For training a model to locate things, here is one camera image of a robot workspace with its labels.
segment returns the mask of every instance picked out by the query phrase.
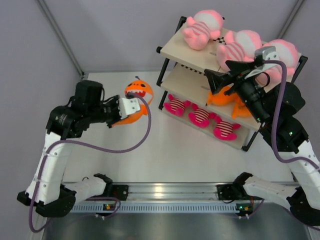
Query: pink toy ear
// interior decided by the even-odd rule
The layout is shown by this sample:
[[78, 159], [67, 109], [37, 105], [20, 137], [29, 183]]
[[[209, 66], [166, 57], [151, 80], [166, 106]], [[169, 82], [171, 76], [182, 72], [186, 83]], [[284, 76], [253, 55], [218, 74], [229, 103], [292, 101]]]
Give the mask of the pink toy ear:
[[172, 96], [171, 94], [169, 94], [168, 99], [169, 99], [170, 101], [172, 101], [172, 100], [175, 99], [175, 98], [174, 98], [174, 96]]
[[195, 110], [197, 110], [198, 109], [198, 105], [197, 104], [195, 104], [195, 103], [192, 103], [192, 109], [193, 109], [193, 111], [195, 111]]
[[209, 118], [210, 118], [210, 119], [214, 119], [216, 116], [217, 116], [217, 114], [214, 113], [214, 112], [210, 112], [210, 113], [209, 113]]
[[254, 60], [248, 56], [244, 56], [243, 61], [244, 62], [253, 62]]
[[241, 125], [238, 124], [238, 123], [233, 124], [233, 130], [237, 130], [237, 129], [239, 129], [240, 127], [241, 127]]
[[195, 23], [196, 23], [196, 21], [194, 20], [194, 18], [193, 18], [192, 16], [188, 16], [188, 17], [186, 18], [186, 25], [187, 25], [188, 27], [192, 26], [192, 25], [195, 24]]
[[226, 44], [231, 44], [235, 41], [234, 33], [232, 31], [228, 31], [224, 36], [224, 41]]
[[220, 34], [221, 34], [220, 30], [212, 31], [210, 32], [210, 39], [217, 40]]
[[287, 69], [286, 69], [286, 75], [287, 76], [289, 76], [289, 77], [291, 77], [291, 76], [293, 76], [294, 74], [295, 74], [295, 69], [293, 68], [293, 67], [288, 67]]
[[183, 105], [184, 105], [185, 108], [187, 108], [187, 107], [189, 107], [191, 105], [191, 102], [188, 101], [188, 100], [184, 101]]
[[265, 44], [262, 45], [262, 47], [270, 47], [270, 46], [271, 46], [270, 43], [265, 43]]
[[215, 116], [214, 120], [216, 121], [217, 124], [221, 123], [222, 119], [218, 115]]
[[176, 110], [175, 110], [175, 115], [178, 116], [178, 117], [181, 117], [183, 114], [184, 114], [185, 110], [182, 109], [181, 107], [178, 107]]

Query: wooden shelf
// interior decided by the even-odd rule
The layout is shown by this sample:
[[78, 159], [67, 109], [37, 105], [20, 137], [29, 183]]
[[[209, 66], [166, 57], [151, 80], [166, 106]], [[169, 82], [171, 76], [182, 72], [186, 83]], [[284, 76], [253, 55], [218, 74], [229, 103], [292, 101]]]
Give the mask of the wooden shelf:
[[[195, 126], [194, 124], [192, 124], [190, 122], [188, 114], [190, 112], [193, 112], [191, 107], [187, 107], [185, 109], [185, 111], [184, 111], [183, 116], [181, 116], [181, 117], [171, 114], [165, 108], [163, 108], [162, 111], [165, 114], [167, 114], [167, 115], [169, 115], [169, 116], [171, 116], [171, 117], [173, 117], [173, 118], [175, 118], [175, 119], [177, 119], [177, 120], [179, 120], [179, 121], [181, 121], [181, 122], [183, 122], [183, 123], [195, 128], [197, 130], [200, 130], [201, 132], [209, 135], [210, 137], [213, 137], [216, 140], [221, 141], [220, 139], [216, 138], [214, 136], [214, 134], [213, 134], [213, 131], [214, 131], [215, 127], [217, 126], [217, 124], [216, 124], [216, 122], [214, 120], [211, 120], [210, 121], [210, 125], [208, 127], [206, 127], [206, 128], [197, 127], [197, 126]], [[249, 134], [249, 129], [246, 128], [246, 127], [241, 126], [239, 129], [234, 130], [234, 133], [237, 134], [236, 140], [234, 140], [234, 141], [221, 141], [221, 142], [224, 142], [224, 143], [230, 145], [231, 147], [233, 147], [235, 149], [241, 149], [242, 146], [245, 145], [246, 138], [247, 138], [247, 136]]]
[[183, 99], [206, 108], [231, 122], [235, 122], [246, 128], [257, 131], [260, 124], [251, 117], [237, 117], [232, 119], [234, 103], [225, 106], [206, 106], [210, 87], [206, 76], [194, 69], [177, 64], [167, 78], [162, 82], [161, 87], [169, 93], [175, 94]]
[[[223, 72], [220, 69], [220, 65], [216, 58], [217, 47], [219, 41], [210, 40], [207, 46], [202, 50], [194, 50], [191, 49], [186, 41], [184, 40], [182, 31], [186, 27], [186, 24], [176, 32], [175, 35], [167, 42], [167, 44], [161, 49], [160, 54], [170, 60], [181, 63], [185, 66], [188, 66], [194, 70], [197, 70], [201, 73], [205, 71], [205, 69], [210, 69], [214, 71]], [[229, 30], [223, 28], [221, 31], [220, 38], [223, 38]], [[287, 81], [291, 82], [292, 77], [288, 77]], [[276, 84], [270, 84], [264, 88], [266, 92], [270, 91], [274, 88]]]

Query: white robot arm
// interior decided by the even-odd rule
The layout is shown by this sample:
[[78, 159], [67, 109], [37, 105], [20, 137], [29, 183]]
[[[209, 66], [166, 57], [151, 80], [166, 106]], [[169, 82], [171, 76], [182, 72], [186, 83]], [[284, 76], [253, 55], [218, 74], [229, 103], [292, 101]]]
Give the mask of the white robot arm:
[[81, 201], [92, 196], [111, 195], [113, 181], [99, 173], [81, 182], [62, 185], [73, 147], [70, 144], [73, 141], [68, 139], [81, 137], [92, 123], [106, 123], [108, 127], [112, 127], [140, 111], [137, 98], [128, 99], [115, 95], [101, 100], [103, 91], [102, 84], [98, 82], [81, 81], [69, 103], [56, 107], [50, 113], [36, 173], [29, 187], [17, 196], [19, 202], [35, 206], [36, 212], [43, 217], [64, 217]]
[[[306, 102], [298, 88], [286, 82], [286, 65], [278, 61], [277, 56], [274, 46], [263, 47], [255, 52], [253, 62], [226, 61], [230, 68], [227, 73], [204, 71], [212, 94], [233, 84], [224, 94], [239, 95], [252, 116], [261, 123], [259, 132], [276, 158], [288, 165], [300, 184], [300, 187], [280, 185], [244, 172], [234, 180], [231, 191], [238, 199], [254, 196], [276, 203], [304, 224], [320, 226], [320, 163], [307, 132], [293, 117]], [[255, 76], [275, 64], [282, 68], [281, 84], [265, 92]]]

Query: orange plush toy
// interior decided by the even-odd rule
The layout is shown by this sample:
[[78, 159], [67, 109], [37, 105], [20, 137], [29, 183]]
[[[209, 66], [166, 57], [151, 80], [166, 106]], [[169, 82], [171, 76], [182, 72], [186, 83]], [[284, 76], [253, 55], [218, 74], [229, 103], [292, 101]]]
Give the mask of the orange plush toy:
[[[135, 76], [136, 81], [130, 83], [124, 90], [124, 94], [128, 93], [135, 93], [138, 94], [140, 97], [143, 97], [143, 99], [150, 105], [151, 101], [154, 99], [154, 91], [150, 87], [148, 83], [145, 81], [142, 81], [138, 76]], [[148, 115], [147, 108], [144, 105], [144, 103], [139, 99], [138, 100], [140, 103], [140, 111], [136, 112], [127, 118], [118, 121], [117, 123], [113, 124], [112, 126], [116, 125], [123, 125], [123, 124], [132, 124], [139, 120], [142, 115]]]
[[229, 103], [232, 103], [236, 100], [237, 95], [235, 93], [232, 93], [231, 95], [225, 95], [225, 91], [228, 91], [230, 89], [229, 86], [225, 86], [221, 89], [220, 92], [213, 95], [211, 92], [209, 92], [208, 99], [206, 101], [207, 105], [214, 104], [218, 106], [224, 106]]
[[232, 119], [236, 119], [237, 117], [249, 118], [251, 116], [250, 111], [247, 109], [245, 104], [241, 101], [240, 97], [236, 93], [232, 93], [231, 95], [225, 95], [225, 92], [229, 89], [229, 86], [225, 86], [221, 89], [220, 92], [218, 92], [215, 95], [209, 92], [206, 104], [224, 106], [232, 102], [235, 102], [233, 106]]
[[235, 104], [233, 106], [232, 119], [236, 119], [237, 117], [241, 118], [249, 118], [251, 117], [251, 112], [242, 102], [239, 96], [236, 96]]

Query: magenta plush toy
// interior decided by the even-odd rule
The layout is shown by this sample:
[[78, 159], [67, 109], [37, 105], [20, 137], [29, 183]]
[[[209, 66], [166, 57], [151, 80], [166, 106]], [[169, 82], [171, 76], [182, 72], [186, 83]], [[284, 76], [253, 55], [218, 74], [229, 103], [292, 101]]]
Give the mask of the magenta plush toy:
[[182, 31], [184, 40], [190, 48], [202, 50], [210, 39], [216, 40], [220, 36], [224, 19], [215, 10], [202, 10], [194, 17], [189, 16], [186, 25]]
[[170, 102], [165, 102], [163, 104], [164, 108], [171, 114], [181, 117], [185, 113], [186, 107], [191, 105], [191, 102], [188, 100], [181, 100], [177, 97], [168, 95]]
[[[279, 55], [279, 60], [286, 65], [286, 76], [292, 77], [295, 74], [299, 61], [299, 53], [295, 45], [283, 39], [275, 39], [263, 46], [275, 46], [275, 51]], [[282, 68], [280, 65], [276, 65], [265, 72], [270, 76], [270, 83], [278, 84], [281, 82]], [[256, 79], [262, 85], [267, 84], [267, 76], [265, 74], [260, 74]]]
[[232, 124], [228, 121], [224, 121], [220, 116], [216, 116], [214, 120], [217, 123], [217, 126], [213, 130], [213, 135], [223, 141], [234, 141], [237, 139], [237, 134], [234, 133], [234, 130], [241, 127], [240, 124]]
[[199, 108], [198, 105], [194, 103], [192, 104], [192, 109], [194, 112], [189, 113], [190, 122], [202, 129], [210, 124], [209, 119], [214, 119], [217, 115], [214, 112], [208, 112], [203, 108]]
[[259, 34], [251, 30], [228, 31], [224, 41], [226, 45], [220, 44], [216, 49], [216, 59], [224, 71], [230, 71], [227, 60], [252, 62], [255, 51], [262, 47]]

